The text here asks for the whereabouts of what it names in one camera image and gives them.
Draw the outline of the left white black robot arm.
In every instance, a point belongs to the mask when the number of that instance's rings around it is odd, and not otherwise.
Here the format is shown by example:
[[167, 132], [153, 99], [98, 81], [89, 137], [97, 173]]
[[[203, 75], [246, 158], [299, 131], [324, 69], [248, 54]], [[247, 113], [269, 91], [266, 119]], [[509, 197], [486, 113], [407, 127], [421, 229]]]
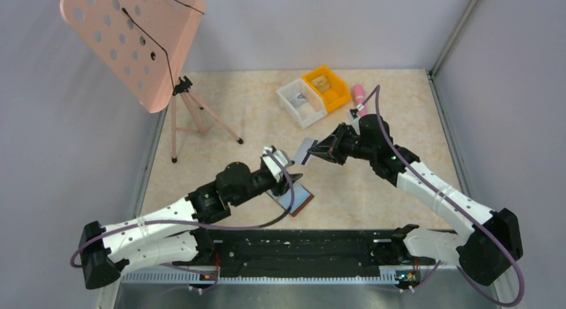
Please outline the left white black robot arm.
[[218, 222], [230, 216], [232, 206], [266, 192], [294, 195], [301, 177], [278, 164], [261, 162], [253, 172], [246, 164], [233, 162], [214, 181], [156, 212], [118, 224], [86, 224], [69, 264], [83, 272], [88, 290], [157, 265], [201, 266], [214, 253], [209, 230], [223, 230]]

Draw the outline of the brown leather card holder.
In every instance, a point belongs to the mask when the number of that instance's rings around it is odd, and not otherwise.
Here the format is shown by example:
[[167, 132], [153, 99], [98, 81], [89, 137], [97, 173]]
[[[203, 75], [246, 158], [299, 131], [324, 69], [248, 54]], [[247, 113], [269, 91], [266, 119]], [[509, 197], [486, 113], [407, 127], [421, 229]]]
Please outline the brown leather card holder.
[[294, 183], [293, 189], [293, 202], [291, 202], [292, 197], [290, 190], [281, 196], [275, 196], [271, 190], [268, 190], [267, 194], [284, 210], [287, 210], [289, 206], [292, 206], [289, 213], [292, 217], [296, 217], [307, 206], [307, 204], [312, 201], [314, 195], [298, 182]]

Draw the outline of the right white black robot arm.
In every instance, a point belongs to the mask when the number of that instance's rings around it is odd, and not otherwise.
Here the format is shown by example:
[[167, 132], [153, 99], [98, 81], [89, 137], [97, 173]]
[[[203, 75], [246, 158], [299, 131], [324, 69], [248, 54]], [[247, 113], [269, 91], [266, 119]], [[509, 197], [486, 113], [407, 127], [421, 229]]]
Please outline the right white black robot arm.
[[453, 232], [418, 225], [401, 228], [397, 242], [410, 256], [440, 260], [460, 268], [472, 281], [489, 286], [523, 256], [517, 216], [495, 211], [438, 177], [409, 149], [394, 143], [387, 122], [368, 114], [357, 124], [340, 123], [308, 153], [343, 165], [348, 158], [367, 161], [373, 172], [432, 210]]

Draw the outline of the grey striped credit card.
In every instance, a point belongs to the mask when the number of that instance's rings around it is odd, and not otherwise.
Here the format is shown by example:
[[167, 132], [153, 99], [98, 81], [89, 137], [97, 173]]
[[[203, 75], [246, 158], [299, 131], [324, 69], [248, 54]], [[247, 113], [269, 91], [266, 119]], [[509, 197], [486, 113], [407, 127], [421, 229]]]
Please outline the grey striped credit card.
[[303, 142], [301, 143], [300, 147], [298, 148], [297, 152], [294, 155], [293, 161], [295, 164], [300, 164], [305, 166], [312, 155], [308, 152], [308, 150], [318, 143], [317, 139], [312, 139], [309, 137], [304, 138]]

